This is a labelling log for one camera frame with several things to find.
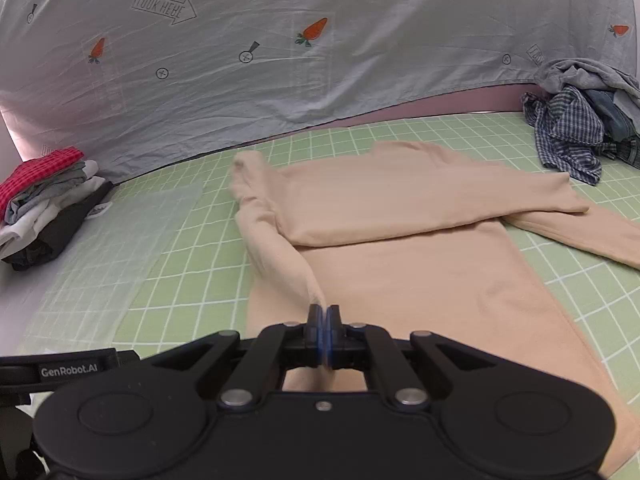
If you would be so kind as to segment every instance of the green grid mat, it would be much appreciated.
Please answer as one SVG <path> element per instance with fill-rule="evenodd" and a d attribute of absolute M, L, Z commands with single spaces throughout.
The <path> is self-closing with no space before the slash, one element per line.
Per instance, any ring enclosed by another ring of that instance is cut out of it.
<path fill-rule="evenodd" d="M 175 164 L 122 184 L 114 200 L 204 180 L 202 198 L 161 255 L 124 317 L 118 349 L 148 356 L 210 332 L 242 332 L 251 269 L 227 175 L 239 150 L 260 150 L 272 166 L 365 153 L 375 140 L 426 140 L 479 160 L 546 171 L 521 113 L 461 114 L 303 132 Z M 603 159 L 597 187 L 572 180 L 583 196 L 640 219 L 640 171 Z M 531 267 L 591 341 L 625 400 L 640 414 L 640 272 L 507 226 Z M 617 474 L 640 480 L 640 454 Z"/>

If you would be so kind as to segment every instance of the gray folded cloth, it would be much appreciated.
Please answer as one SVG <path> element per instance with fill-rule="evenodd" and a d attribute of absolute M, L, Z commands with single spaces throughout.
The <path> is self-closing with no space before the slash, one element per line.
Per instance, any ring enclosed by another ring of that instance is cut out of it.
<path fill-rule="evenodd" d="M 4 221 L 8 224 L 15 224 L 22 215 L 43 200 L 61 196 L 69 189 L 82 184 L 87 179 L 82 168 L 84 168 L 84 161 L 79 160 L 68 168 L 32 184 L 15 195 L 6 206 Z"/>
<path fill-rule="evenodd" d="M 550 94 L 560 93 L 564 85 L 613 91 L 613 103 L 640 132 L 640 84 L 632 75 L 594 59 L 578 57 L 545 63 L 536 72 L 535 81 Z"/>

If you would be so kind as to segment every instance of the red checkered cloth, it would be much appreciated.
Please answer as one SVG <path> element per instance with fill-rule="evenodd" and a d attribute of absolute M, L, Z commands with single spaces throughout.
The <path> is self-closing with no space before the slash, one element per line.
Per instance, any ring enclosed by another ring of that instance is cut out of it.
<path fill-rule="evenodd" d="M 0 184 L 0 218 L 4 218 L 7 204 L 18 193 L 27 189 L 31 184 L 68 168 L 83 157 L 83 152 L 69 146 L 62 150 L 55 150 L 49 155 L 23 162 Z"/>

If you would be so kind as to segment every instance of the folded clothes stack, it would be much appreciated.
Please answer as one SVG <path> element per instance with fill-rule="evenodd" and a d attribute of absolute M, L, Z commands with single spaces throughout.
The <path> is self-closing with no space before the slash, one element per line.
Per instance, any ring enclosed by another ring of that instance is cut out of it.
<path fill-rule="evenodd" d="M 14 268 L 16 260 L 28 268 L 57 257 L 86 213 L 113 187 L 95 175 L 98 164 L 83 156 L 73 147 L 55 150 L 22 163 L 0 184 L 0 258 Z M 73 206 L 82 204 L 84 210 L 89 203 L 77 221 L 79 210 Z M 69 214 L 71 222 L 65 220 Z"/>
<path fill-rule="evenodd" d="M 558 59 L 536 72 L 548 100 L 522 96 L 527 123 L 545 168 L 567 171 L 595 186 L 602 175 L 597 155 L 640 168 L 640 84 L 593 59 Z"/>

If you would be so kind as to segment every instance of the shirt sleeve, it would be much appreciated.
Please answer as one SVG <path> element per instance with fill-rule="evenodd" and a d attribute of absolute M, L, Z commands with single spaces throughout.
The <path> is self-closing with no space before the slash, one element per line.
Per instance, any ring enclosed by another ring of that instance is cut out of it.
<path fill-rule="evenodd" d="M 584 213 L 529 211 L 506 222 L 563 244 L 640 269 L 640 223 L 593 204 Z"/>

